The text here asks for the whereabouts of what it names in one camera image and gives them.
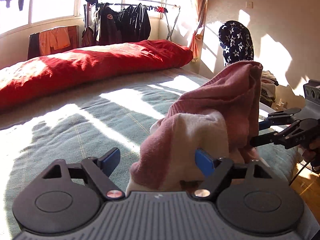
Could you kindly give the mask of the person's right hand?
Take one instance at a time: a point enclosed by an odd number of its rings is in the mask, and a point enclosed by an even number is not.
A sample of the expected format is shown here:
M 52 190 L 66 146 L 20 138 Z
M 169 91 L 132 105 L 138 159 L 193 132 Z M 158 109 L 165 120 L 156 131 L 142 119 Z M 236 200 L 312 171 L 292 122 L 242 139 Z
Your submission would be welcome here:
M 303 159 L 311 165 L 314 172 L 319 172 L 319 145 L 319 138 L 317 138 L 309 146 L 302 146 Z

